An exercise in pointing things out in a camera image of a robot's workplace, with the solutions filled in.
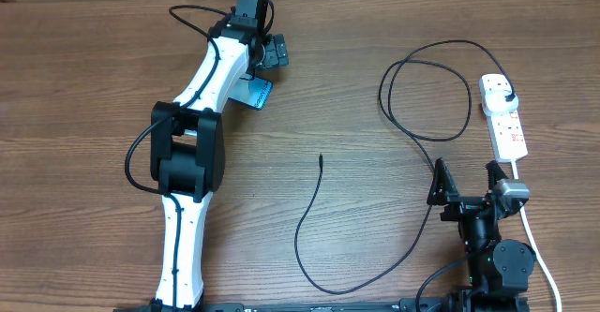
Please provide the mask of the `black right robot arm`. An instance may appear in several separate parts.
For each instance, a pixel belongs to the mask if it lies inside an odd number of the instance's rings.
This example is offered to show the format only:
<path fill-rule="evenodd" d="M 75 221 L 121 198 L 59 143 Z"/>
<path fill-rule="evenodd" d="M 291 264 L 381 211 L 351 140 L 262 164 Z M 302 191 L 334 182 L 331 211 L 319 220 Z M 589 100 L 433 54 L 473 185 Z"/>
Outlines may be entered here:
<path fill-rule="evenodd" d="M 527 300 L 520 296 L 528 290 L 529 277 L 537 261 L 530 245 L 502 238 L 499 221 L 516 215 L 530 197 L 530 189 L 510 179 L 497 162 L 486 165 L 487 193 L 467 197 L 459 194 L 443 159 L 436 160 L 427 197 L 430 206 L 441 206 L 440 220 L 456 222 L 465 256 L 431 275 L 415 297 L 420 301 L 427 285 L 437 276 L 465 263 L 470 285 L 441 299 L 439 311 L 527 311 Z"/>

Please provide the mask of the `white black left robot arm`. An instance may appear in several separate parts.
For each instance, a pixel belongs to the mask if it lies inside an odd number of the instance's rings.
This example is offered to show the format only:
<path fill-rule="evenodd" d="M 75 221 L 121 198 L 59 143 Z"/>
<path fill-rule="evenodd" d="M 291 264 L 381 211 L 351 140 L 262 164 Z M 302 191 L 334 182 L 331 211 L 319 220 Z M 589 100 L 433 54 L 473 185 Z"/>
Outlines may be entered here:
<path fill-rule="evenodd" d="M 187 88 L 151 112 L 150 171 L 165 215 L 161 279 L 150 311 L 203 305 L 205 220 L 225 169 L 222 112 L 227 101 L 263 107 L 272 89 L 257 70 L 283 67 L 285 40 L 270 32 L 270 0 L 237 0 L 208 32 L 207 51 Z"/>

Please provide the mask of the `blue Galaxy smartphone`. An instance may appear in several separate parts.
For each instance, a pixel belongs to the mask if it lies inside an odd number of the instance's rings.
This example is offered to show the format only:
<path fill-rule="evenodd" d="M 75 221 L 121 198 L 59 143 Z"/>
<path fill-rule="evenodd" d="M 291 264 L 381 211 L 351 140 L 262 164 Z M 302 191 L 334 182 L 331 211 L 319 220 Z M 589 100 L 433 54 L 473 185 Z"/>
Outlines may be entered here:
<path fill-rule="evenodd" d="M 258 77 L 240 78 L 233 86 L 229 99 L 260 111 L 264 108 L 272 89 L 273 84 L 270 81 Z"/>

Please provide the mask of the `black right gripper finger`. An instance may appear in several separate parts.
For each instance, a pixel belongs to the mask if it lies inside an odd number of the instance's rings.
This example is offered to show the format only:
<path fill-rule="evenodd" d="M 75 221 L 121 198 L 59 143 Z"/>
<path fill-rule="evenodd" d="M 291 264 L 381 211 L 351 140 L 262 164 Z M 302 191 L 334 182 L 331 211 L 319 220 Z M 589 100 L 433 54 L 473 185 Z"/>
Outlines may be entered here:
<path fill-rule="evenodd" d="M 444 160 L 435 161 L 427 205 L 445 205 L 458 197 L 458 189 Z"/>
<path fill-rule="evenodd" d="M 501 180 L 505 180 L 507 175 L 496 160 L 488 162 L 486 169 L 488 178 L 488 192 L 500 195 L 502 193 Z"/>

